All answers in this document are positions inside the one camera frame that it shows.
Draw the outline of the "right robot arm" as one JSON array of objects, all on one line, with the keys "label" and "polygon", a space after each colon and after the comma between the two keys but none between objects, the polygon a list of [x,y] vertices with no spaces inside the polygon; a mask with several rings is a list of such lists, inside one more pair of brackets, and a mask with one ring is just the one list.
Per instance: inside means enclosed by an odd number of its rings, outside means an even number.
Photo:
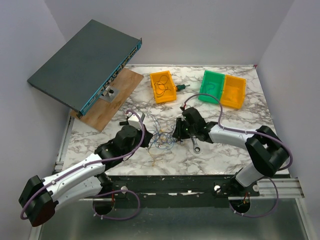
[{"label": "right robot arm", "polygon": [[249,185],[263,177],[273,177],[290,157],[282,141],[268,126],[254,130],[222,127],[218,122],[206,122],[194,107],[182,111],[176,119],[173,137],[178,141],[196,138],[210,144],[226,144],[248,152],[251,163],[235,174],[230,191],[241,196]]}]

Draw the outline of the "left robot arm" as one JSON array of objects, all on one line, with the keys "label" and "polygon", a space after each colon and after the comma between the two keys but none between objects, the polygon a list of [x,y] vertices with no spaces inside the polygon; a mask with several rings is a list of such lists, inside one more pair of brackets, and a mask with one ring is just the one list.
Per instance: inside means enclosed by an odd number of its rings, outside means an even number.
[{"label": "left robot arm", "polygon": [[94,153],[74,166],[44,178],[31,177],[18,199],[22,207],[20,218],[37,227],[74,201],[128,193],[128,189],[116,189],[106,171],[132,156],[138,148],[148,147],[152,138],[153,134],[145,127],[125,125],[113,139],[100,144]]}]

